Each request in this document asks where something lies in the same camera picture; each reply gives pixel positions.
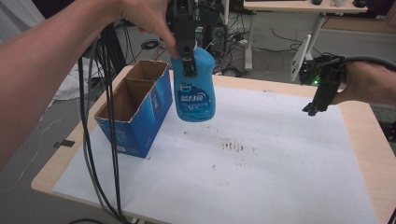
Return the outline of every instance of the floor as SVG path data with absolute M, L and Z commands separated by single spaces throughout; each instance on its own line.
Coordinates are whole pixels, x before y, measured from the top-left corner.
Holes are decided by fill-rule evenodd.
M 140 44 L 150 38 L 157 38 L 155 35 L 143 33 L 137 34 L 136 27 L 128 28 L 132 38 L 132 49 L 134 55 L 140 50 Z M 125 34 L 122 29 L 118 29 L 120 43 L 126 50 Z M 294 35 L 286 32 L 279 32 L 286 38 L 293 38 Z M 369 54 L 370 50 L 375 56 L 380 56 L 396 62 L 394 52 L 396 52 L 395 36 L 365 35 L 340 32 L 322 32 L 319 36 L 317 49 L 334 53 L 342 52 L 345 55 Z M 345 39 L 340 46 L 334 39 Z M 273 46 L 274 49 L 284 49 L 290 47 L 290 41 L 285 40 L 280 46 Z M 157 57 L 162 51 L 156 49 L 142 50 L 138 59 L 157 59 L 168 62 L 169 56 L 165 52 Z M 233 51 L 232 65 L 243 72 L 243 48 Z M 253 71 L 244 74 L 241 78 L 254 78 L 271 80 L 276 82 L 290 82 L 289 64 L 292 52 L 270 52 L 268 50 L 254 50 Z M 378 120 L 393 122 L 396 120 L 394 108 L 381 105 L 372 105 Z M 86 204 L 74 203 L 51 197 L 31 189 L 30 184 L 36 174 L 50 159 L 56 151 L 54 145 L 64 140 L 67 135 L 78 124 L 78 100 L 55 102 L 45 113 L 43 119 L 37 124 L 29 138 L 15 152 L 7 167 L 0 173 L 0 224 L 20 224 L 20 223 L 69 223 L 79 218 L 94 218 L 103 223 L 116 223 L 116 221 L 104 213 L 100 208 L 92 208 Z

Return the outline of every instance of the desk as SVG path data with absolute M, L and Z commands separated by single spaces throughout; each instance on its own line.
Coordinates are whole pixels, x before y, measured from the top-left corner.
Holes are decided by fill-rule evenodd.
M 127 70 L 123 70 L 114 80 L 117 85 L 125 76 Z M 274 92 L 312 97 L 315 88 L 291 84 L 243 79 L 235 77 L 214 76 L 216 86 L 230 87 L 247 90 L 271 90 Z M 105 100 L 102 96 L 93 105 L 92 111 L 96 111 Z M 375 116 L 367 104 L 350 102 L 340 105 L 341 114 L 345 120 L 346 132 L 350 144 L 361 169 L 362 178 L 367 188 L 372 206 L 378 223 L 387 223 L 395 206 L 396 201 L 396 160 L 389 144 L 375 119 Z M 92 113 L 88 120 L 89 129 L 96 126 Z M 50 195 L 64 197 L 52 192 L 52 187 L 66 169 L 68 163 L 82 142 L 82 127 L 78 125 L 67 138 L 76 141 L 72 148 L 60 147 L 55 155 L 44 166 L 41 172 L 32 182 L 32 188 Z
M 311 50 L 314 47 L 315 41 L 318 37 L 320 27 L 323 24 L 326 13 L 360 13 L 365 12 L 367 7 L 359 8 L 352 4 L 352 0 L 347 0 L 343 7 L 332 7 L 331 0 L 323 0 L 319 6 L 315 6 L 310 0 L 305 1 L 275 1 L 275 2 L 244 2 L 244 8 L 252 10 L 253 14 L 250 19 L 249 37 L 245 50 L 245 70 L 250 71 L 253 68 L 252 64 L 252 39 L 253 39 L 253 28 L 255 21 L 259 18 L 257 11 L 266 11 L 265 13 L 271 12 L 285 12 L 285 13 L 304 13 L 304 14 L 315 14 L 317 18 L 313 20 L 313 32 L 311 41 L 308 45 L 306 55 L 307 58 L 312 58 Z

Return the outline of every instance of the person's fingers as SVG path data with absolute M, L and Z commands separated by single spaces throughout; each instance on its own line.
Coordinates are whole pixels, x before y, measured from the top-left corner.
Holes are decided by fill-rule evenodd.
M 158 32 L 158 34 L 160 35 L 160 38 L 165 42 L 169 54 L 174 58 L 178 57 L 176 40 L 168 27 L 164 25 L 161 31 Z

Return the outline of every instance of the cardboard box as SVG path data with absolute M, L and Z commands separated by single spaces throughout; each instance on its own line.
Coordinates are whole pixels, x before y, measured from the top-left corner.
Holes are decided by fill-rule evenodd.
M 117 150 L 146 158 L 172 104 L 168 64 L 137 62 L 114 90 L 113 104 Z M 107 103 L 94 117 L 110 139 Z

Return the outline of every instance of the black cable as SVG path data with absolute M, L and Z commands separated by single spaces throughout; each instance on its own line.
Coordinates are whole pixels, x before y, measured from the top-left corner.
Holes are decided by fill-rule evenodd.
M 95 219 L 91 219 L 91 218 L 82 218 L 82 219 L 78 219 L 78 220 L 69 222 L 68 224 L 76 224 L 76 223 L 79 223 L 79 222 L 91 222 L 91 223 L 96 223 L 96 224 L 103 224 L 102 222 L 97 221 L 97 220 L 95 220 Z
M 134 62 L 136 63 L 136 57 L 134 56 L 134 51 L 131 45 L 131 37 L 129 37 L 129 31 L 128 31 L 128 27 L 126 25 L 125 20 L 121 20 L 122 23 L 122 29 L 125 33 L 125 44 L 126 44 L 126 52 L 125 52 L 125 62 L 127 61 L 127 57 L 128 57 L 128 51 L 129 49 L 131 50 L 131 54 L 132 54 L 132 58 L 134 60 Z
M 396 223 L 396 208 L 393 211 L 392 216 L 390 217 L 388 224 L 395 224 L 395 223 Z
M 325 22 L 323 22 L 323 24 L 320 26 L 320 28 L 323 28 L 324 25 L 326 25 L 326 23 L 329 21 L 331 16 L 328 16 L 327 20 Z
M 240 15 L 241 15 L 240 13 L 238 13 L 238 15 L 236 15 L 235 21 L 233 22 L 233 24 L 231 26 L 228 27 L 228 29 L 231 29 L 231 27 L 233 27 L 236 24 L 236 22 L 239 20 Z
M 80 95 L 81 99 L 84 99 L 84 76 L 83 76 L 83 68 L 82 68 L 82 58 L 80 58 L 78 60 L 78 73 L 79 73 L 79 95 Z M 84 135 L 86 136 L 85 137 L 86 142 L 83 144 L 87 145 L 88 155 L 89 155 L 90 164 L 91 164 L 91 168 L 92 168 L 93 179 L 96 184 L 96 187 L 98 188 L 103 200 L 105 201 L 107 207 L 110 209 L 111 213 L 115 216 L 116 219 L 118 219 L 121 222 L 124 222 L 124 220 L 120 218 L 119 214 L 117 214 L 117 211 L 113 208 L 113 206 L 111 206 L 105 193 L 103 192 L 102 186 L 99 183 L 99 178 L 97 176 L 95 164 L 93 161 L 91 138 L 90 138 L 90 133 L 88 131 L 87 120 L 85 118 L 85 105 L 84 105 L 83 100 L 80 100 L 80 114 L 81 114 L 81 124 L 82 124 L 82 128 L 83 128 L 83 132 L 84 132 Z
M 110 66 L 109 59 L 106 60 L 107 67 Z M 117 197 L 117 208 L 121 218 L 124 218 L 120 206 L 120 173 L 119 173 L 119 163 L 116 145 L 116 126 L 115 126 L 115 115 L 114 115 L 114 104 L 113 104 L 113 88 L 111 84 L 111 78 L 105 76 L 106 83 L 106 100 L 107 100 L 107 111 L 108 111 L 108 121 L 109 121 L 109 131 L 110 131 L 110 144 L 113 159 L 113 172 L 114 172 L 114 182 L 116 187 L 116 197 Z
M 148 39 L 140 45 L 142 49 L 155 49 L 158 46 L 160 46 L 160 42 L 156 39 Z

